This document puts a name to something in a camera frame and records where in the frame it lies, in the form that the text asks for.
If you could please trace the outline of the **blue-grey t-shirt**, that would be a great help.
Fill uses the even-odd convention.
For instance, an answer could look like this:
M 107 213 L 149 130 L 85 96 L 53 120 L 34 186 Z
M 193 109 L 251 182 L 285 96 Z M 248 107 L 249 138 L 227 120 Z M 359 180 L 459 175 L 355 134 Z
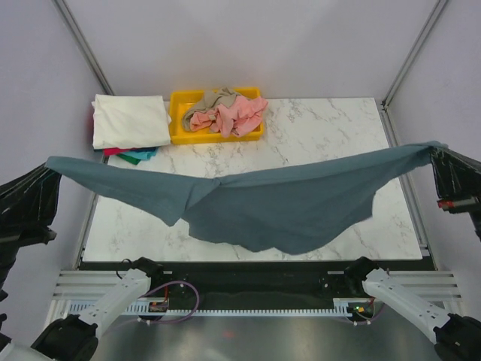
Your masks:
M 377 191 L 427 165 L 437 149 L 443 144 L 431 141 L 214 178 L 117 168 L 64 156 L 52 156 L 45 165 L 168 226 L 184 220 L 190 236 L 198 240 L 299 255 L 370 218 Z

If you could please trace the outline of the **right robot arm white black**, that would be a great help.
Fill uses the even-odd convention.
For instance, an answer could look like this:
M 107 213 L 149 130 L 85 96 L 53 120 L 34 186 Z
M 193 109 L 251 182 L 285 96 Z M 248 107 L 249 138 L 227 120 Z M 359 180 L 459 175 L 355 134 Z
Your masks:
M 480 235 L 480 162 L 447 148 L 430 152 L 438 207 L 468 213 Z M 479 360 L 480 322 L 449 313 L 402 286 L 374 261 L 362 256 L 344 271 L 344 286 L 353 296 L 364 293 L 388 305 L 434 344 L 441 360 Z

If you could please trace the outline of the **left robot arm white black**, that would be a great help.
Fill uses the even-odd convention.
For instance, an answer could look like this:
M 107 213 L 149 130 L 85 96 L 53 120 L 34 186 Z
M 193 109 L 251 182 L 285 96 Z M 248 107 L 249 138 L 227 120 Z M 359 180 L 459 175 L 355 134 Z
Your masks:
M 40 165 L 1 186 L 1 280 L 6 281 L 20 248 L 48 244 L 56 216 L 59 173 Z M 160 266 L 144 257 L 94 305 L 54 320 L 26 347 L 1 336 L 3 360 L 90 360 L 108 327 L 136 299 L 159 295 L 165 287 Z

